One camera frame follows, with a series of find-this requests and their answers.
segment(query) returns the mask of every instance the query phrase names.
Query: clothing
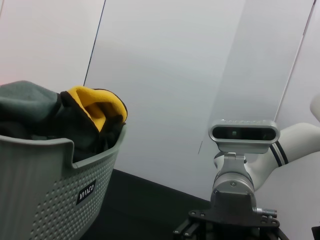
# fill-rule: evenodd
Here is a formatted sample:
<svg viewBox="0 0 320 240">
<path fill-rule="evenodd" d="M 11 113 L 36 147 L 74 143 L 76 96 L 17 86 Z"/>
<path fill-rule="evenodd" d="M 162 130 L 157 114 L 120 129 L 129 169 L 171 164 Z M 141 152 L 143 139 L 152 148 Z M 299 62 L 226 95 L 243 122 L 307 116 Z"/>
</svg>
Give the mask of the clothing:
<svg viewBox="0 0 320 240">
<path fill-rule="evenodd" d="M 112 92 L 76 86 L 60 94 L 28 81 L 0 86 L 0 135 L 74 142 L 73 162 L 112 148 L 127 119 Z"/>
</svg>

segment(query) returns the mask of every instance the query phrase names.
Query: laundry basket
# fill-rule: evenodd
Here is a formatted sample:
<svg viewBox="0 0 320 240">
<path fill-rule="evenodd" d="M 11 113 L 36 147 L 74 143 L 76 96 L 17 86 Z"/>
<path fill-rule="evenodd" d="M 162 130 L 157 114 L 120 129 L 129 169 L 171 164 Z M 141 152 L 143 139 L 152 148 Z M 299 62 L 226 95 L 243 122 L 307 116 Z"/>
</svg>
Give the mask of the laundry basket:
<svg viewBox="0 0 320 240">
<path fill-rule="evenodd" d="M 78 240 L 99 214 L 125 133 L 76 163 L 69 139 L 0 136 L 0 240 Z"/>
</svg>

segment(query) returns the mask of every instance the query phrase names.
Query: black floor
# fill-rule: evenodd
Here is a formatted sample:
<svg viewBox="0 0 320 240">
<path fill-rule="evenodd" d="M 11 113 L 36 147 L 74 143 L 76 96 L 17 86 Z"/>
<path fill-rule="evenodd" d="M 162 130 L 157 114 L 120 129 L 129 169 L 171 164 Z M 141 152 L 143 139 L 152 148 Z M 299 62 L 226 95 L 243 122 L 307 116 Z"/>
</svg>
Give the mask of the black floor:
<svg viewBox="0 0 320 240">
<path fill-rule="evenodd" d="M 113 170 L 99 216 L 81 240 L 171 240 L 192 209 L 210 202 Z"/>
</svg>

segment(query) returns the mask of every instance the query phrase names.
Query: basket label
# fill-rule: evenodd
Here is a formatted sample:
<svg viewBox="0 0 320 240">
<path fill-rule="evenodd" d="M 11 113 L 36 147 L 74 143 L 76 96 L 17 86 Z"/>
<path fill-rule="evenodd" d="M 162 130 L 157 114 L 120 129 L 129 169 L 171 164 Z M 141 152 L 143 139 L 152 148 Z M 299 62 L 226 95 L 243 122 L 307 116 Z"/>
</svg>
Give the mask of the basket label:
<svg viewBox="0 0 320 240">
<path fill-rule="evenodd" d="M 78 198 L 76 200 L 76 205 L 78 205 L 79 203 L 81 203 L 83 200 L 85 200 L 90 194 L 92 194 L 94 192 L 95 189 L 95 185 L 96 185 L 96 179 L 91 182 L 89 185 L 87 185 L 86 187 L 84 187 L 78 194 Z"/>
</svg>

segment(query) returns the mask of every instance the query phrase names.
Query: yellow fabric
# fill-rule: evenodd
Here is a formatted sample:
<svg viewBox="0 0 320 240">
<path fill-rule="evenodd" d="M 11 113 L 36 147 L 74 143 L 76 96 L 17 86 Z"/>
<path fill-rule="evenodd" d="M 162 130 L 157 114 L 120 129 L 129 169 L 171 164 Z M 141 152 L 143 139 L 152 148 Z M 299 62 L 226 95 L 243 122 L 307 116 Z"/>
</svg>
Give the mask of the yellow fabric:
<svg viewBox="0 0 320 240">
<path fill-rule="evenodd" d="M 91 89 L 85 86 L 75 86 L 67 92 L 93 121 L 99 132 L 108 120 L 104 112 L 107 112 L 110 118 L 122 115 L 122 122 L 125 122 L 127 119 L 127 110 L 124 104 L 110 91 Z"/>
</svg>

